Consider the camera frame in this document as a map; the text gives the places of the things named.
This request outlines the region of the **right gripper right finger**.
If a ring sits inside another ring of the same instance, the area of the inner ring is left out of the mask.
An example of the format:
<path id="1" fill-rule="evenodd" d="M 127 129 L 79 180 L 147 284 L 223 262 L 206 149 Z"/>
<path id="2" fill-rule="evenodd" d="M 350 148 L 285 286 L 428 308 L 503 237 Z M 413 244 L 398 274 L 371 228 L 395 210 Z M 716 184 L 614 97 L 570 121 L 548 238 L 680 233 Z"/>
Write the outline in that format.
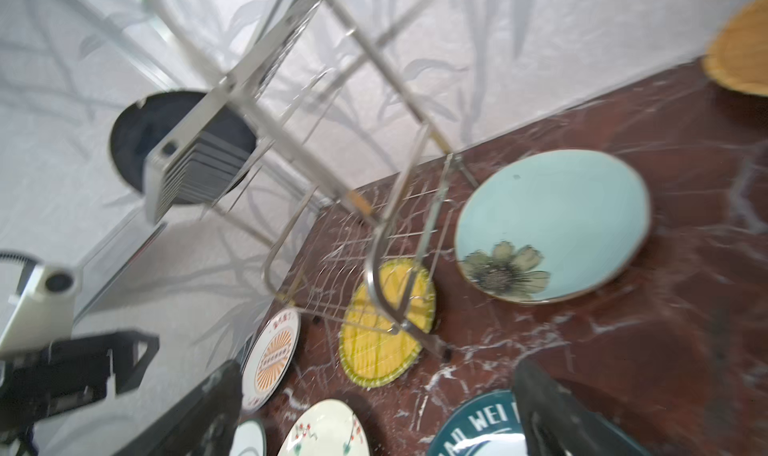
<path id="1" fill-rule="evenodd" d="M 515 368 L 511 390 L 530 455 L 648 453 L 530 359 L 521 360 Z"/>

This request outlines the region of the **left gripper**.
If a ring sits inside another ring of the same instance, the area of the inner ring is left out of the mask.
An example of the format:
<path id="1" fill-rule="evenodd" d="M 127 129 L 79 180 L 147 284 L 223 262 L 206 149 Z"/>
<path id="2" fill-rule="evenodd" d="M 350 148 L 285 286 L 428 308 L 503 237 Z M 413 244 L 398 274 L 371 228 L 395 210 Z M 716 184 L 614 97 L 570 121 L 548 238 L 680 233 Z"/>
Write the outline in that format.
<path id="1" fill-rule="evenodd" d="M 157 335 L 127 330 L 53 343 L 48 357 L 51 376 L 45 365 L 18 366 L 12 358 L 2 359 L 1 431 L 45 419 L 50 392 L 105 396 L 109 381 L 118 394 L 138 388 L 159 349 Z"/>

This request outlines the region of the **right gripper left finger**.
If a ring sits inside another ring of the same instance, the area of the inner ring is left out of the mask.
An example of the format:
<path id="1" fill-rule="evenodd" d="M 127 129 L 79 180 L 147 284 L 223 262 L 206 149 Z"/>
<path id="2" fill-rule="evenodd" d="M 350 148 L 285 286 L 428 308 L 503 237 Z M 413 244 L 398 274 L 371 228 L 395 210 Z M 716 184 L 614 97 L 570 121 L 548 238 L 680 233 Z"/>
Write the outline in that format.
<path id="1" fill-rule="evenodd" d="M 228 360 L 117 453 L 227 455 L 241 402 L 240 365 Z"/>

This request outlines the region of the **light green flower plate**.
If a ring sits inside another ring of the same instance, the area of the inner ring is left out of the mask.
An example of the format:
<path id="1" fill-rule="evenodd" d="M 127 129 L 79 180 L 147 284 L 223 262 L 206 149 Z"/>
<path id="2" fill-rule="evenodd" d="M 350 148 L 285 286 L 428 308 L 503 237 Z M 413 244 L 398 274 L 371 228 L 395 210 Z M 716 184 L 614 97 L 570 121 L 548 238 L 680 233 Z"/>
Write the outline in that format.
<path id="1" fill-rule="evenodd" d="M 471 194 L 456 226 L 457 264 L 492 297 L 565 301 L 623 272 L 651 216 L 650 191 L 628 163 L 595 150 L 546 151 L 505 166 Z"/>

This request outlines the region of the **steel dish rack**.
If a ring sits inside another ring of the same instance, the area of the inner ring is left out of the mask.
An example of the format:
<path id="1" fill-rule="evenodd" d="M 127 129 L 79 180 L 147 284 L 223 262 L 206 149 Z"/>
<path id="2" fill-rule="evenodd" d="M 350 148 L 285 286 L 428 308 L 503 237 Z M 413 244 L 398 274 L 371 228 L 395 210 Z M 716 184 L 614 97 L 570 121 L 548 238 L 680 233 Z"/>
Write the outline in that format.
<path id="1" fill-rule="evenodd" d="M 42 127 L 42 190 L 30 201 L 40 222 L 30 240 L 62 262 L 84 258 L 139 203 L 107 157 L 108 126 L 118 106 L 149 90 L 148 78 L 130 60 L 134 52 L 154 58 L 176 80 L 194 86 L 200 77 L 161 38 L 158 24 L 137 0 L 24 0 L 32 30 L 51 50 L 48 98 L 51 116 Z M 447 0 L 338 0 L 398 72 L 408 62 L 447 42 Z M 234 66 L 251 48 L 257 32 L 271 26 L 286 0 L 163 0 L 190 40 L 222 68 Z M 277 72 L 265 101 L 282 108 L 299 84 L 320 70 L 326 80 L 304 102 L 293 130 L 342 94 L 340 138 L 303 136 L 302 143 L 347 185 L 396 172 L 401 160 L 395 137 L 358 114 L 372 96 L 388 87 L 366 84 L 371 66 L 359 44 L 322 4 L 287 62 Z"/>

